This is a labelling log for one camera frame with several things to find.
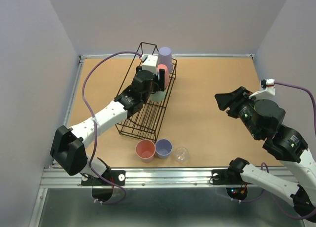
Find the black wire dish rack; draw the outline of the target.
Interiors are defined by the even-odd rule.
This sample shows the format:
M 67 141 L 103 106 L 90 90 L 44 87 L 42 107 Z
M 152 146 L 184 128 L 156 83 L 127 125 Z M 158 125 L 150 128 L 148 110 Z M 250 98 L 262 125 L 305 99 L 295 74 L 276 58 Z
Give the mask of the black wire dish rack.
M 136 52 L 145 55 L 158 55 L 158 46 L 153 43 L 140 42 Z M 141 61 L 133 57 L 126 75 L 121 83 L 117 95 L 119 95 L 130 83 L 136 74 L 136 67 L 141 65 Z M 143 140 L 151 140 L 154 143 L 158 140 L 161 125 L 168 106 L 169 98 L 176 80 L 177 60 L 172 58 L 173 71 L 169 75 L 169 85 L 165 90 L 163 100 L 154 102 L 148 99 L 142 109 L 130 118 L 116 124 L 116 129 L 120 135 Z

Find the pink cup back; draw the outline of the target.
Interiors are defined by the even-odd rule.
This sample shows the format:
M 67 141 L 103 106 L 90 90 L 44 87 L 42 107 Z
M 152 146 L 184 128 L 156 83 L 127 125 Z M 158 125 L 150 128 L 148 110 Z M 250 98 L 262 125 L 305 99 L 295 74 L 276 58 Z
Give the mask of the pink cup back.
M 157 66 L 158 78 L 164 78 L 164 88 L 166 89 L 169 85 L 169 70 L 165 64 L 159 64 Z

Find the pink cup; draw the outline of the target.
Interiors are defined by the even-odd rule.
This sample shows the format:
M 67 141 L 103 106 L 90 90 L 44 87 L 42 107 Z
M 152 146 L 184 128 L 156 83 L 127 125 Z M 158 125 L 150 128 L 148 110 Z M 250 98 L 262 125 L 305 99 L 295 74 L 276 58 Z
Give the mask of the pink cup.
M 156 153 L 155 144 L 151 140 L 141 140 L 135 147 L 137 156 L 145 163 L 151 162 Z
M 158 78 L 164 78 L 164 88 L 166 89 L 169 85 L 169 70 L 165 64 L 159 64 L 157 66 Z

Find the large purple cup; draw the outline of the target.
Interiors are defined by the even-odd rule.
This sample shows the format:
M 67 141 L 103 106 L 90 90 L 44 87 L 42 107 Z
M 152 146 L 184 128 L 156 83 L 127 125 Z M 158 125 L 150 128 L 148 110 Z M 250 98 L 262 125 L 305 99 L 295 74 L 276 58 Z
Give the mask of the large purple cup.
M 169 73 L 171 74 L 173 71 L 172 64 L 172 51 L 169 47 L 161 47 L 158 50 L 158 64 L 163 64 L 167 66 Z

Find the small purple cup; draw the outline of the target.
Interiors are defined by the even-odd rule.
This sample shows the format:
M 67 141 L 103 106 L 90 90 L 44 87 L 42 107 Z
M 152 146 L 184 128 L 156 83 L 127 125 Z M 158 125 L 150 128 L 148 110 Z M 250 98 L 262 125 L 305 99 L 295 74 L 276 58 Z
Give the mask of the small purple cup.
M 172 143 L 168 139 L 160 139 L 156 142 L 156 154 L 160 159 L 166 159 L 172 152 Z

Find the pink cup front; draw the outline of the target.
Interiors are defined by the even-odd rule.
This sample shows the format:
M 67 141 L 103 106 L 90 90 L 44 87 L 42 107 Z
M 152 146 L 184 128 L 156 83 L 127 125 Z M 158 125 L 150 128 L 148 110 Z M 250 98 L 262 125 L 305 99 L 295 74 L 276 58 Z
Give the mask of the pink cup front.
M 137 156 L 145 163 L 151 162 L 156 153 L 155 144 L 151 140 L 141 140 L 135 147 Z

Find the clear glass cup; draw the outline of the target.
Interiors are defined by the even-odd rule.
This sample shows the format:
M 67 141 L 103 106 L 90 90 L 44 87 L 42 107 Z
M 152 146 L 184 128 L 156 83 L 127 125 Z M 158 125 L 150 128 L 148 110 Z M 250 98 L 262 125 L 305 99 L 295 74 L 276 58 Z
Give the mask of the clear glass cup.
M 189 159 L 189 152 L 185 147 L 178 147 L 175 151 L 177 162 L 185 162 Z

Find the green cup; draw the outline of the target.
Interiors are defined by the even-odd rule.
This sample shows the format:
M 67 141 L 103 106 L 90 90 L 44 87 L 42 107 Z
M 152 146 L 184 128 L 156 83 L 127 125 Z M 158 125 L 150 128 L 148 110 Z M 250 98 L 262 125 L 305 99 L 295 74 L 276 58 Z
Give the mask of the green cup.
M 166 90 L 157 90 L 153 91 L 149 97 L 149 99 L 153 102 L 161 102 L 165 99 Z

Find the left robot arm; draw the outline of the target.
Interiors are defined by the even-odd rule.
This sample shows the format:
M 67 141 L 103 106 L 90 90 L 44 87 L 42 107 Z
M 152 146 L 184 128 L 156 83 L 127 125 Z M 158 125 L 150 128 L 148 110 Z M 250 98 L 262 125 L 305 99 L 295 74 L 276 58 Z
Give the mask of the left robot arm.
M 50 155 L 73 176 L 86 173 L 95 176 L 89 164 L 96 164 L 98 173 L 103 174 L 107 166 L 99 159 L 88 157 L 86 147 L 97 143 L 99 135 L 111 127 L 138 113 L 152 94 L 165 89 L 165 71 L 157 73 L 138 69 L 132 83 L 98 113 L 70 128 L 62 125 L 54 135 Z

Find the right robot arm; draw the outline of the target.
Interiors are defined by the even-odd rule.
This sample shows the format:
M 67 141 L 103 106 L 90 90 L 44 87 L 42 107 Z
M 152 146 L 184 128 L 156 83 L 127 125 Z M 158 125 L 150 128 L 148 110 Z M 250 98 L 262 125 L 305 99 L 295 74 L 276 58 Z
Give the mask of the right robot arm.
M 228 185 L 250 183 L 286 201 L 298 214 L 295 219 L 316 221 L 316 161 L 307 142 L 293 128 L 283 125 L 285 110 L 269 99 L 259 99 L 245 87 L 215 95 L 219 110 L 239 118 L 256 141 L 280 161 L 296 178 L 292 183 L 263 171 L 240 157 L 226 170 L 213 172 L 210 183 Z

